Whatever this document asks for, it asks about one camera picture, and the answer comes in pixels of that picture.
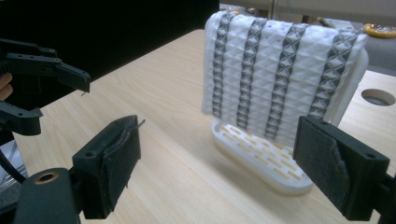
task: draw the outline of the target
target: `white towel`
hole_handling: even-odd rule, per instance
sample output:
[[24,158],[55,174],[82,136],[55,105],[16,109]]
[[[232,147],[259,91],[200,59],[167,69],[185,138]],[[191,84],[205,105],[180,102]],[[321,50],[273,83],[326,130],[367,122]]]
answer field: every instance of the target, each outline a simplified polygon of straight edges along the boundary
[[365,35],[218,12],[205,27],[203,112],[293,147],[298,118],[331,120]]

